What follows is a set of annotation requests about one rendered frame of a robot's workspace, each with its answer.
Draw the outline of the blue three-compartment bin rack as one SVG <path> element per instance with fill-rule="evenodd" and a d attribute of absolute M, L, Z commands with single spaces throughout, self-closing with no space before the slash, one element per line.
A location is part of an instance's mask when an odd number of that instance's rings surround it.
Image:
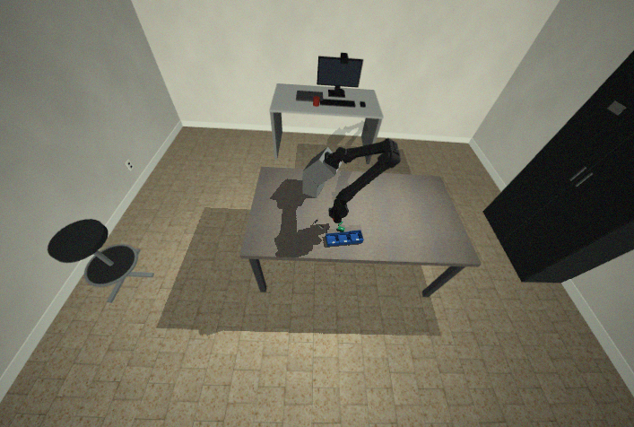
<path fill-rule="evenodd" d="M 328 247 L 338 246 L 338 245 L 347 245 L 347 244 L 356 244 L 356 243 L 362 243 L 362 242 L 363 242 L 363 237 L 361 234 L 361 230 L 326 234 L 326 243 Z"/>

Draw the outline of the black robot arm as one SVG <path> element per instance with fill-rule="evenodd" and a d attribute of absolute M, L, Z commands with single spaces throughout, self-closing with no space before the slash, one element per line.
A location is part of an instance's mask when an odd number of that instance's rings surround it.
<path fill-rule="evenodd" d="M 358 157 L 379 154 L 379 153 L 382 153 L 382 154 L 378 157 L 378 162 L 374 164 L 364 174 L 362 174 L 358 179 L 356 179 L 352 184 L 350 184 L 350 186 L 341 190 L 339 194 L 337 195 L 336 199 L 334 200 L 334 207 L 332 208 L 332 216 L 334 216 L 335 223 L 341 222 L 342 218 L 346 217 L 347 214 L 349 213 L 346 203 L 352 200 L 353 197 L 361 189 L 367 186 L 378 175 L 380 175 L 385 170 L 388 170 L 389 168 L 393 169 L 394 166 L 396 166 L 398 162 L 400 162 L 400 153 L 398 150 L 397 142 L 394 142 L 389 138 L 386 138 L 383 142 L 380 142 L 380 143 L 368 144 L 368 145 L 364 145 L 364 146 L 360 146 L 356 148 L 348 148 L 348 149 L 339 147 L 333 153 L 326 152 L 325 163 L 332 166 L 335 169 L 339 168 L 339 163 L 342 161 L 344 163 L 347 163 L 347 162 L 351 162 L 352 160 Z"/>

